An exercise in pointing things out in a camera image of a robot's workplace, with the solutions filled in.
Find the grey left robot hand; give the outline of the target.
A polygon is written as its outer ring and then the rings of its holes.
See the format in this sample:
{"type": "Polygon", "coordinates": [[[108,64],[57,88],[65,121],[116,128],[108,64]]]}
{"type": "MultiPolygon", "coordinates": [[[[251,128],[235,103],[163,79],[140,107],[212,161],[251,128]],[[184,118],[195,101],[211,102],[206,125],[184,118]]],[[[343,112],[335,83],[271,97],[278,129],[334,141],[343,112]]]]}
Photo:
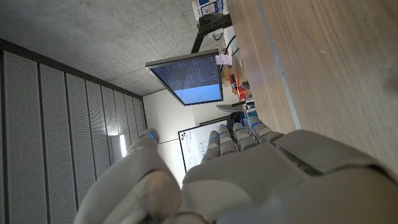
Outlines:
{"type": "Polygon", "coordinates": [[[282,134],[253,116],[219,126],[177,182],[145,130],[91,187],[76,223],[396,223],[397,176],[320,134],[282,134]]]}

